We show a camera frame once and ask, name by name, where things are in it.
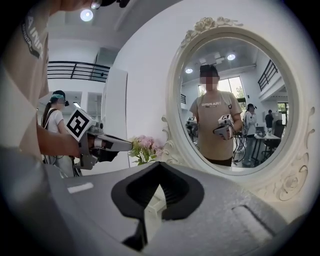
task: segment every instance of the person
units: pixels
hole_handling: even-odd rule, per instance
[[[41,119],[41,126],[53,133],[69,134],[61,110],[65,108],[66,94],[62,90],[53,92]],[[72,159],[67,155],[44,155],[46,164],[55,165],[60,169],[63,178],[74,176]]]
[[[34,5],[21,20],[7,42],[0,63],[0,102],[2,106],[18,105],[2,111],[0,145],[19,148],[24,154],[42,161],[42,156],[79,157],[78,142],[71,134],[46,130],[38,125],[39,98],[49,93],[48,21],[58,11],[90,8],[92,0],[43,0]],[[94,138],[88,137],[89,148]]]
[[[244,114],[244,126],[247,128],[246,133],[246,148],[243,157],[242,165],[245,167],[251,166],[251,155],[255,143],[255,133],[256,133],[256,123],[257,116],[255,113],[255,106],[253,104],[248,104],[247,111]]]
[[[232,164],[234,140],[233,134],[225,140],[213,133],[219,127],[218,120],[231,114],[233,132],[242,128],[241,107],[231,92],[219,91],[220,77],[214,65],[200,67],[200,82],[205,84],[206,93],[198,97],[191,105],[190,112],[198,122],[198,148],[200,153],[212,164],[228,166]]]
[[[265,124],[269,133],[272,131],[273,120],[274,120],[274,117],[272,115],[272,110],[270,109],[268,111],[268,114],[265,116]]]

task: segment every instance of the desk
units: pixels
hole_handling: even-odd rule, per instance
[[[261,142],[264,141],[264,140],[281,140],[281,138],[279,138],[279,137],[277,137],[277,136],[275,136],[273,134],[271,134],[271,135],[266,134],[264,137],[259,137],[257,134],[255,134],[254,138],[255,138],[255,143],[254,143],[254,148],[253,148],[253,151],[252,151],[251,159],[254,160],[254,166],[256,167],[257,166],[257,162],[259,161],[258,157],[259,157],[259,151],[260,151]],[[258,150],[257,150],[256,155],[255,155],[255,151],[256,151],[258,142],[259,142],[259,146],[258,146]]]

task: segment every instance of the flower bouquet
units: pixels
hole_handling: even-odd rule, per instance
[[[131,142],[133,148],[129,152],[129,156],[138,158],[137,161],[133,162],[138,163],[138,166],[149,162],[155,162],[156,158],[160,157],[163,150],[153,137],[140,135],[139,137],[133,137]]]

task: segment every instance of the ponytail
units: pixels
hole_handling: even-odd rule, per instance
[[[46,121],[47,121],[47,116],[48,116],[48,113],[49,113],[49,109],[51,108],[51,102],[49,101],[47,103],[47,105],[45,106],[45,109],[44,109],[44,112],[43,112],[43,115],[42,115],[42,119],[41,119],[41,126],[43,128],[45,128],[45,125],[46,125]]]

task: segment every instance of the black metal railing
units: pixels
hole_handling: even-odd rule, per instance
[[[266,66],[262,76],[260,77],[258,84],[260,86],[260,90],[262,91],[266,85],[269,84],[270,80],[274,77],[274,75],[278,73],[278,69],[276,65],[270,59],[268,65]]]
[[[48,79],[81,79],[105,83],[110,67],[77,61],[49,61]]]
[[[186,96],[181,94],[181,103],[186,104]]]

